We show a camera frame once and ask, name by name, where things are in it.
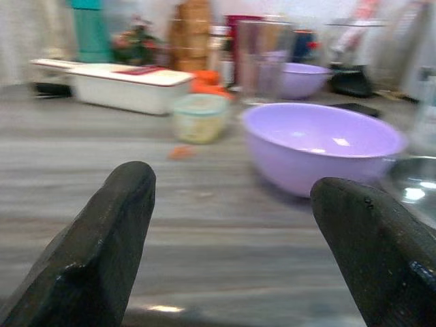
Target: purple bowl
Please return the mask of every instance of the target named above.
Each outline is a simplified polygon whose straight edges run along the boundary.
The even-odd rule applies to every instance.
[[[331,71],[325,67],[286,63],[283,70],[281,97],[303,99],[318,92],[327,81]]]
[[[389,124],[315,104],[266,104],[243,115],[258,170],[280,188],[309,197],[321,178],[379,179],[407,145]]]

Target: countertop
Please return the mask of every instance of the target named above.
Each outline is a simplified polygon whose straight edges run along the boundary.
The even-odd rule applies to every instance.
[[[416,105],[321,92],[319,104],[358,102],[406,130]],[[246,326],[364,326],[308,200],[253,169],[233,107],[227,134],[172,161],[169,116],[34,99],[0,90],[0,298],[119,164],[157,175],[157,198],[129,309],[195,311]]]

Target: metal bowl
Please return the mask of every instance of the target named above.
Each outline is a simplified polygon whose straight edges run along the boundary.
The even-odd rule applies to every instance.
[[[436,229],[436,157],[400,159],[380,184],[419,220]]]

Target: small round container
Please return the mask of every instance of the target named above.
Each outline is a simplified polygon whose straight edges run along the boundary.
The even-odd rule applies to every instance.
[[[173,104],[174,133],[179,140],[207,144],[225,129],[228,99],[219,95],[190,94]]]

